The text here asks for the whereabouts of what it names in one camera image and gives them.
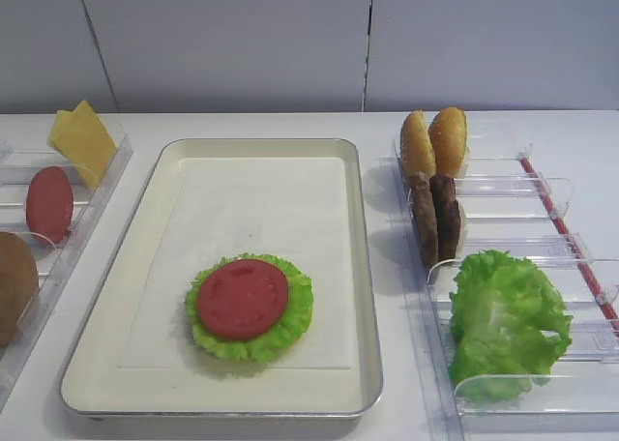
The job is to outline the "white metal tray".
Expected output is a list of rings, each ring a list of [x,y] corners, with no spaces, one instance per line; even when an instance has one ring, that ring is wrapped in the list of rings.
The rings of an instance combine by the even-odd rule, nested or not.
[[[136,247],[135,220],[173,180],[186,158],[336,158],[343,162],[352,267],[353,362],[349,368],[278,368],[229,362],[198,351],[191,367],[122,367],[120,360],[138,309],[127,255]],[[304,416],[353,418],[382,390],[377,324],[356,147],[336,138],[189,138],[166,145],[77,339],[61,395],[85,415]]]

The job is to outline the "green lettuce leaf in rack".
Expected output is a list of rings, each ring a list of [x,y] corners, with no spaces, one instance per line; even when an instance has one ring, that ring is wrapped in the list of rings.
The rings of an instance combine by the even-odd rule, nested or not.
[[[559,291],[531,260],[499,250],[470,254],[455,276],[449,375],[472,401],[513,399],[544,385],[572,338]]]

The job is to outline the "brown bun in left rack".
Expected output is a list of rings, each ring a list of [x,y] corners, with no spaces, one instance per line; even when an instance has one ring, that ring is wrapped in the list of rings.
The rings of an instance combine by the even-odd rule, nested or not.
[[[11,232],[1,232],[1,347],[17,331],[17,322],[39,287],[35,258],[25,241]]]

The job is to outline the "clear acrylic rack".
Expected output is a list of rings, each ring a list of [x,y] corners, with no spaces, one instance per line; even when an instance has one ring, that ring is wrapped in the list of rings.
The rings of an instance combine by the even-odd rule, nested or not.
[[[574,192],[565,177],[545,176],[530,160],[531,144],[503,121],[470,120],[469,156],[455,180],[462,212],[457,257],[427,269],[420,258],[411,195],[400,147],[391,168],[398,192],[395,221],[406,237],[405,275],[412,333],[420,338],[420,377],[430,435],[435,440],[557,438],[618,428],[618,262],[590,253],[565,217]],[[572,344],[547,382],[518,397],[480,403],[459,397],[448,374],[455,345],[450,332],[460,259],[499,250],[535,262],[560,291]]]
[[[1,126],[1,229],[20,236],[30,248],[39,275],[39,288],[17,321],[11,343],[1,350],[1,402],[5,403],[53,312],[74,267],[83,253],[106,205],[133,154],[122,125],[102,116],[117,146],[99,186],[91,190],[78,167],[46,145],[50,125],[40,116],[11,116]],[[35,174],[49,166],[63,169],[74,196],[70,233],[58,244],[29,230],[26,195]]]

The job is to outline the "green lettuce leaf on tray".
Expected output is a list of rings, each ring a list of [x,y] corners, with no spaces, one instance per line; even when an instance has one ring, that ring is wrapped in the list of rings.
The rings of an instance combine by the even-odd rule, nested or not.
[[[208,332],[197,315],[197,293],[200,285],[219,267],[238,259],[259,259],[278,267],[286,276],[289,297],[283,315],[273,328],[247,341],[219,338]],[[194,344],[203,351],[229,362],[267,363],[281,356],[307,331],[312,320],[313,290],[310,277],[293,263],[272,254],[242,253],[224,257],[207,270],[199,272],[185,296],[185,310]]]

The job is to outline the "brown meat patty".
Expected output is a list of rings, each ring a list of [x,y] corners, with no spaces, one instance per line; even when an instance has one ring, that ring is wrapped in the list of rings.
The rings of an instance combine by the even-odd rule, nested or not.
[[[449,175],[435,174],[429,185],[437,223],[438,260],[454,259],[461,230],[455,181]]]
[[[413,217],[420,242],[420,256],[429,269],[438,262],[438,233],[429,178],[424,172],[415,172],[409,177],[412,195]]]

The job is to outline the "left clear acrylic rack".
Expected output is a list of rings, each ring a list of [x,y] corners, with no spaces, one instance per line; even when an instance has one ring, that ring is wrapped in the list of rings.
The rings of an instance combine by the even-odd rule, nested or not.
[[[1,350],[1,402],[5,403],[53,312],[74,267],[83,253],[106,205],[133,154],[122,125],[102,116],[117,146],[99,186],[91,190],[78,167],[46,145],[50,125],[40,116],[11,116],[1,126],[1,229],[20,236],[30,248],[39,275],[39,288],[17,321],[11,343]],[[70,233],[58,244],[29,230],[26,195],[35,174],[49,166],[63,169],[74,196]]]

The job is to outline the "rear yellow cheese slice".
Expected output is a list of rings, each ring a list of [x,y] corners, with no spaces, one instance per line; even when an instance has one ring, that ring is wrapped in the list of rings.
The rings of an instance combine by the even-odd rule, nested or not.
[[[54,123],[47,139],[47,144],[55,151],[60,151],[58,138],[67,123],[72,118],[73,113],[69,110],[60,109],[56,112]]]

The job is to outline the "right clear acrylic rack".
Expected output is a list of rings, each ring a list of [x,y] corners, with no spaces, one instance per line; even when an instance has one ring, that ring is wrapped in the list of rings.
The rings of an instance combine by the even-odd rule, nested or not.
[[[420,338],[420,377],[430,435],[435,440],[557,438],[618,428],[618,262],[590,253],[565,217],[574,192],[565,177],[545,176],[530,160],[531,144],[503,121],[470,120],[469,156],[455,180],[462,212],[457,257],[427,269],[420,258],[411,195],[400,147],[391,168],[398,192],[395,221],[406,237],[405,275],[412,333]],[[480,403],[459,397],[448,374],[455,345],[450,332],[460,259],[499,250],[535,262],[560,291],[572,344],[547,382],[518,397]]]

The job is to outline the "red tomato slice in rack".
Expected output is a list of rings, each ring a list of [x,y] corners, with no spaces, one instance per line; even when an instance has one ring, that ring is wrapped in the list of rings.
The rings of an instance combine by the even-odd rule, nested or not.
[[[29,185],[26,222],[31,232],[53,244],[69,233],[74,212],[74,195],[66,172],[59,166],[40,170]]]

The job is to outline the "left bun half right rack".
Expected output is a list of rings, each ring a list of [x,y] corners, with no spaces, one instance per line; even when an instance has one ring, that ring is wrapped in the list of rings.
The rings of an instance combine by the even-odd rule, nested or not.
[[[436,173],[434,150],[422,110],[410,112],[400,129],[400,159],[406,176]]]

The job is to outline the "yellow cheese slice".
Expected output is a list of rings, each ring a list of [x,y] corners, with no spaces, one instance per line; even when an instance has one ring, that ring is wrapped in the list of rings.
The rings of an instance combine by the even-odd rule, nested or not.
[[[58,152],[77,166],[87,187],[94,191],[103,179],[117,147],[87,101],[81,101],[72,113],[72,118],[58,138]]]
[[[60,151],[58,138],[67,123],[72,118],[73,113],[69,110],[60,109],[56,112],[54,123],[47,139],[47,144],[55,151]]]

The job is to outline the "red tomato slice on tray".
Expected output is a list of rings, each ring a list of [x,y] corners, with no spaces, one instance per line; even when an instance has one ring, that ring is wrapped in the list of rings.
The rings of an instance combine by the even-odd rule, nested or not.
[[[275,325],[289,297],[288,280],[276,266],[238,259],[219,267],[199,287],[197,315],[219,338],[247,341]]]

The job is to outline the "bun half rack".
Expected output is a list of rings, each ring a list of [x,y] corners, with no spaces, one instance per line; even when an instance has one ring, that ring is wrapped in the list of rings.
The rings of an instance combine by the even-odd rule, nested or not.
[[[434,150],[422,110],[410,112],[400,129],[400,159],[406,176],[436,173]]]
[[[428,128],[436,172],[456,178],[467,150],[467,120],[463,110],[451,106],[438,112]]]

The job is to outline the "white paper tray liner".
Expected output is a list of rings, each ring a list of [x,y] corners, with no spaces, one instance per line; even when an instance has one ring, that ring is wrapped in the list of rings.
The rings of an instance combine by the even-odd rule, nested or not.
[[[223,257],[273,254],[310,277],[313,316],[277,368],[350,368],[352,267],[343,162],[336,158],[191,159],[135,220],[127,255],[142,292],[120,364],[194,365],[184,299],[192,279]]]

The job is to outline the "front yellow cheese slice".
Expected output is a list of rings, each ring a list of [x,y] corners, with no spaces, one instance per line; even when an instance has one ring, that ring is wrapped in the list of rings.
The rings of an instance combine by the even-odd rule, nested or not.
[[[87,187],[94,191],[103,179],[117,147],[87,101],[81,101],[72,113],[72,118],[58,138],[58,152],[77,166]]]

